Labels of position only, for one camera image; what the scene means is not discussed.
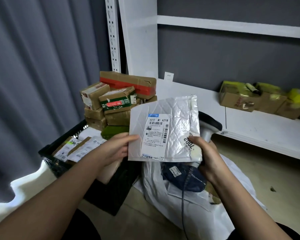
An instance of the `hand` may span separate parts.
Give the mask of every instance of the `hand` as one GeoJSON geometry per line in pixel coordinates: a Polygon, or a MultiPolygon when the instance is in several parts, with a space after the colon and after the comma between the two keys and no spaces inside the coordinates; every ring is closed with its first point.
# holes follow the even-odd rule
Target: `hand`
{"type": "Polygon", "coordinates": [[[212,141],[208,143],[200,136],[189,136],[189,141],[202,149],[202,157],[205,164],[200,165],[198,169],[208,181],[214,183],[217,177],[229,171],[228,166],[223,161],[216,145],[212,141]]]}
{"type": "Polygon", "coordinates": [[[107,166],[128,156],[128,142],[138,138],[139,135],[129,135],[128,132],[120,133],[88,154],[93,154],[93,157],[101,157],[103,166],[107,166]]]}

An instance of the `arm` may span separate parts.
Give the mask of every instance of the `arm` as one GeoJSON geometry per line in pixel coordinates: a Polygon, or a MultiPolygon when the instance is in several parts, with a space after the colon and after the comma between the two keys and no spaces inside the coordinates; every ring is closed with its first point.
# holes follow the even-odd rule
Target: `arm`
{"type": "Polygon", "coordinates": [[[189,140],[202,148],[205,165],[200,165],[199,170],[213,185],[244,239],[291,240],[233,175],[212,142],[190,136],[189,140]]]}
{"type": "Polygon", "coordinates": [[[92,150],[0,222],[0,239],[60,239],[101,169],[127,156],[127,143],[137,138],[121,133],[92,150]]]}

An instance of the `white power socket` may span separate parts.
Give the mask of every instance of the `white power socket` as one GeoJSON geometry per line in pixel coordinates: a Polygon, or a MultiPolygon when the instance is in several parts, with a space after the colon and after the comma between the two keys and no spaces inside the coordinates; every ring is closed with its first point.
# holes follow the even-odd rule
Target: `white power socket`
{"type": "Polygon", "coordinates": [[[165,72],[164,73],[164,80],[172,81],[174,73],[165,72]]]}

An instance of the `gray curtain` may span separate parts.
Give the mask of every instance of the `gray curtain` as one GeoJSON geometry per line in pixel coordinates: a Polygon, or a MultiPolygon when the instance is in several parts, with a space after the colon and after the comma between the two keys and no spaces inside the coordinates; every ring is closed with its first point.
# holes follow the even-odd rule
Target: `gray curtain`
{"type": "Polygon", "coordinates": [[[109,70],[104,0],[0,0],[0,202],[83,119],[79,90],[109,70]]]}

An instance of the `tiled floor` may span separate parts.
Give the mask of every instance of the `tiled floor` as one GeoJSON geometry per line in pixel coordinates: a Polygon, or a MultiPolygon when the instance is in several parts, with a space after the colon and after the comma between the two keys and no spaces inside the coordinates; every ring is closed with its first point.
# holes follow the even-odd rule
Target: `tiled floor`
{"type": "MultiPolygon", "coordinates": [[[[234,161],[250,178],[258,199],[267,206],[274,220],[300,234],[300,160],[220,135],[214,135],[212,140],[220,153],[234,161]]],[[[23,191],[29,198],[52,180],[52,174],[44,172],[38,182],[24,186],[23,191]]],[[[183,232],[135,188],[130,190],[115,217],[84,200],[79,209],[88,215],[103,240],[185,239],[183,232]]]]}

